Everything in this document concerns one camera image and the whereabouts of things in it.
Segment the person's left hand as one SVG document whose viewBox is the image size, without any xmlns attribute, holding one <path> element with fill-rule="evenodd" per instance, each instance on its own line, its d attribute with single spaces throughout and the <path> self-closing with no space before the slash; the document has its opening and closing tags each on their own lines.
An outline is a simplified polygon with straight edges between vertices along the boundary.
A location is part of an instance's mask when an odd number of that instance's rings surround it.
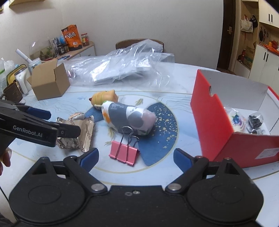
<svg viewBox="0 0 279 227">
<path fill-rule="evenodd" d="M 6 148 L 4 151 L 3 155 L 1 156 L 1 162 L 0 162 L 0 175 L 2 175 L 4 166 L 5 167 L 10 167 L 11 166 L 11 155 L 12 155 L 12 150 L 10 148 Z"/>
</svg>

